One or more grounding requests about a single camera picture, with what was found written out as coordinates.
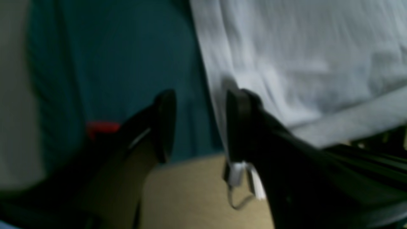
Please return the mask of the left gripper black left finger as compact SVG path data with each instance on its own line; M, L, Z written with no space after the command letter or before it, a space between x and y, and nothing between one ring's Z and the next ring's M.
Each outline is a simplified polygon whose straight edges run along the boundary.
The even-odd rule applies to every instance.
M177 95L167 89L113 134L22 191L1 191L1 228L132 229L144 183L171 157Z

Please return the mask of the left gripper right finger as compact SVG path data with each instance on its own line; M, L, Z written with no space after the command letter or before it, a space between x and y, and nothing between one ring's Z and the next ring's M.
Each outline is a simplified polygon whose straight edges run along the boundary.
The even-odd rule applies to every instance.
M257 171L276 229L399 229L406 159L293 136L245 89L226 94L229 158Z

